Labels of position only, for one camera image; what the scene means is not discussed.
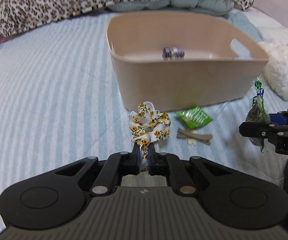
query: light blue pillow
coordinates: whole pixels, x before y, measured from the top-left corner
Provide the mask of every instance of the light blue pillow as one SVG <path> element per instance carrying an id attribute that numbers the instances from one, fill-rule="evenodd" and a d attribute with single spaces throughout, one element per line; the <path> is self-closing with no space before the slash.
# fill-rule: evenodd
<path id="1" fill-rule="evenodd" d="M 157 10 L 166 8 L 167 6 L 179 9 L 186 8 L 192 12 L 221 16 L 233 9 L 234 2 L 227 0 L 127 1 L 108 5 L 107 7 L 115 12 L 130 12 L 144 9 Z"/>

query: beige plastic basket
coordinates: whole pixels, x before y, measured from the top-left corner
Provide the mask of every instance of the beige plastic basket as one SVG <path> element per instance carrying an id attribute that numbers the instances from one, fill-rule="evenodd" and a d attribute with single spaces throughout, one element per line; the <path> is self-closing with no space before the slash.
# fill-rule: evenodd
<path id="1" fill-rule="evenodd" d="M 242 43 L 252 60 L 236 59 L 232 40 Z M 107 42 L 129 110 L 144 101 L 172 111 L 242 98 L 269 60 L 233 25 L 194 13 L 120 14 L 108 24 Z M 184 59 L 164 61 L 163 48 L 175 46 L 183 47 Z"/>

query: green packet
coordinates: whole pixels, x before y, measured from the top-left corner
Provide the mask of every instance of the green packet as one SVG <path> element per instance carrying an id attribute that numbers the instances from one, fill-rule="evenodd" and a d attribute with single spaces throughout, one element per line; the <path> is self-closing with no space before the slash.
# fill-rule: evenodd
<path id="1" fill-rule="evenodd" d="M 177 116 L 184 120 L 186 125 L 193 129 L 203 127 L 213 121 L 213 119 L 203 111 L 199 106 L 189 110 L 176 112 Z"/>

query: snack packet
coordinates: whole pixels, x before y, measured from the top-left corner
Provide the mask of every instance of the snack packet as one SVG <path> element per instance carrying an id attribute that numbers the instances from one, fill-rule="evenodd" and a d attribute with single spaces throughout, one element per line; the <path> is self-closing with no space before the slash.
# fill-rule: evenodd
<path id="1" fill-rule="evenodd" d="M 183 119 L 186 125 L 191 129 L 203 127 L 213 121 L 213 119 L 199 106 L 189 110 L 177 112 L 176 114 Z"/>
<path id="2" fill-rule="evenodd" d="M 245 119 L 246 122 L 263 122 L 263 123 L 269 123 L 270 117 L 269 113 L 265 110 L 264 107 L 264 88 L 262 88 L 262 83 L 257 78 L 257 80 L 254 82 L 254 86 L 257 91 L 257 95 L 253 97 L 252 100 L 252 108 L 248 112 L 247 117 Z M 261 151 L 264 148 L 264 138 L 249 138 L 253 145 L 260 146 Z"/>

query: bed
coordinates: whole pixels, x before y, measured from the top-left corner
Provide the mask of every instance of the bed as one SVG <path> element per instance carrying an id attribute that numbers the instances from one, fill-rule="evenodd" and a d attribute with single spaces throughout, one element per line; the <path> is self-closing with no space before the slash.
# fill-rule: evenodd
<path id="1" fill-rule="evenodd" d="M 244 14 L 256 27 L 283 28 L 255 8 Z M 119 94 L 105 37 L 112 16 L 64 20 L 0 44 L 0 193 L 86 156 L 102 160 L 131 151 L 129 111 Z M 288 108 L 288 102 L 264 88 L 269 112 Z M 241 100 L 204 109 L 214 118 L 201 130 L 214 136 L 211 146 L 189 146 L 176 139 L 183 126 L 169 113 L 170 137 L 160 143 L 161 150 L 185 160 L 199 155 L 281 185 L 288 156 L 276 154 L 269 143 L 261 153 L 238 132 L 254 95 L 250 88 Z M 0 231 L 3 228 L 0 217 Z"/>

